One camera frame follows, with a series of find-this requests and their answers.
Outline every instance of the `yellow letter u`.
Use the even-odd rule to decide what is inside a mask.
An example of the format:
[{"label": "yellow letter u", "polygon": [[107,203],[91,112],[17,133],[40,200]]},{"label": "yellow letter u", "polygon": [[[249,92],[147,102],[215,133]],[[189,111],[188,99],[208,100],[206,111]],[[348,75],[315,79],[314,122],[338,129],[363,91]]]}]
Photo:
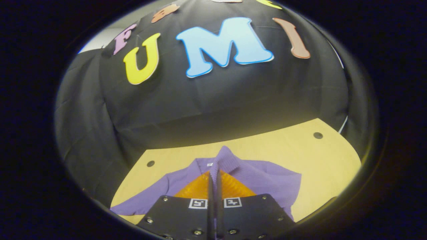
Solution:
[{"label": "yellow letter u", "polygon": [[159,64],[159,51],[157,46],[157,38],[160,37],[160,33],[156,33],[153,36],[147,38],[142,46],[147,50],[147,65],[139,70],[136,63],[136,53],[139,50],[139,47],[132,49],[126,56],[123,58],[123,62],[126,67],[126,76],[128,81],[133,85],[138,85],[145,80],[147,80],[157,68]]}]

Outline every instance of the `foam letter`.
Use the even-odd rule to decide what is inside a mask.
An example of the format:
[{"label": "foam letter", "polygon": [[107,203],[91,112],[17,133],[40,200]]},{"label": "foam letter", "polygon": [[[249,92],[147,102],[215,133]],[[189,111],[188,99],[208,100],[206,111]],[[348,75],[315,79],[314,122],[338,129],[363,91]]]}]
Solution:
[{"label": "foam letter", "polygon": [[153,19],[151,20],[151,23],[155,23],[159,21],[160,19],[164,18],[164,16],[175,12],[178,8],[179,6],[177,6],[176,4],[171,4],[163,8],[162,10],[158,11],[156,14],[153,15]]},{"label": "foam letter", "polygon": [[130,27],[126,28],[123,32],[121,32],[116,38],[116,49],[114,50],[113,55],[116,55],[122,48],[125,47],[126,43],[125,40],[129,39],[131,36],[131,30],[136,27],[136,24],[131,25]]},{"label": "foam letter", "polygon": [[279,7],[279,6],[273,5],[273,4],[272,4],[272,1],[267,1],[267,0],[257,0],[257,1],[258,1],[258,2],[260,2],[260,3],[262,3],[262,4],[264,4],[264,5],[267,5],[267,6],[273,7],[273,8],[275,8],[275,9],[283,9],[283,8],[281,8],[281,7]]},{"label": "foam letter", "polygon": [[295,29],[295,26],[283,19],[280,18],[273,18],[273,20],[280,24],[282,26],[283,30],[285,30],[286,34],[289,37],[289,40],[292,44],[291,53],[297,58],[300,59],[309,59],[310,58],[310,52],[305,48],[304,43],[301,40],[301,37],[299,36],[298,32]]},{"label": "foam letter", "polygon": [[273,53],[264,48],[250,23],[249,18],[228,18],[222,22],[218,35],[201,27],[193,27],[179,33],[176,39],[183,41],[190,64],[187,77],[197,77],[212,70],[213,65],[205,61],[202,50],[219,66],[226,67],[233,43],[237,48],[234,60],[238,64],[273,60]]},{"label": "foam letter", "polygon": [[139,47],[132,49],[123,58],[123,62],[126,67],[126,75],[131,84],[138,85],[142,83],[151,77],[153,72],[156,70],[159,63],[159,52],[157,47],[158,37],[160,37],[160,33],[154,34],[142,43],[142,46],[147,50],[147,65],[142,70],[138,69],[136,63],[136,53],[138,52]]}]

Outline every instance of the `shirt collar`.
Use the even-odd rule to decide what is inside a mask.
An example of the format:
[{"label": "shirt collar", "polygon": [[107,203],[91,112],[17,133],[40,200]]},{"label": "shirt collar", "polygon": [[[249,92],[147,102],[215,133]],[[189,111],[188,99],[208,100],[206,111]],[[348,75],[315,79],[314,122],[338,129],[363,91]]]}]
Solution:
[{"label": "shirt collar", "polygon": [[227,146],[222,146],[214,158],[196,158],[187,168],[187,182],[191,182],[202,174],[199,163],[217,163],[220,170],[230,173],[242,164],[242,160],[234,155]]}]

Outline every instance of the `purple shirt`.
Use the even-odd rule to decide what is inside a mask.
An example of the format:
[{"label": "purple shirt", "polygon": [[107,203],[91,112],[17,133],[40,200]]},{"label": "purple shirt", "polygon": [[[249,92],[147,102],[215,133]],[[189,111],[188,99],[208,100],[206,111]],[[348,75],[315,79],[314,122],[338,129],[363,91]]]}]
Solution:
[{"label": "purple shirt", "polygon": [[255,194],[270,194],[293,220],[291,206],[298,196],[301,174],[267,161],[241,160],[223,146],[214,158],[196,158],[187,168],[168,173],[144,191],[111,207],[120,215],[146,214],[161,195],[173,196],[210,170],[216,189],[217,170],[230,174]]}]

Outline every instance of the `white wall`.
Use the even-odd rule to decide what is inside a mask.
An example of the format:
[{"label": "white wall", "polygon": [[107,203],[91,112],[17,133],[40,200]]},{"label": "white wall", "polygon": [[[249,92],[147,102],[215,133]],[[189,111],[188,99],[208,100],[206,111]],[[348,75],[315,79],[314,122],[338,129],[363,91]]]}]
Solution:
[{"label": "white wall", "polygon": [[98,33],[93,39],[91,39],[79,53],[89,51],[93,49],[100,49],[103,46],[107,46],[119,33],[130,26],[132,23],[138,21],[143,16],[152,13],[157,8],[173,2],[173,0],[158,0],[150,4],[142,6],[135,11],[132,11],[119,20],[115,21],[100,33]]}]

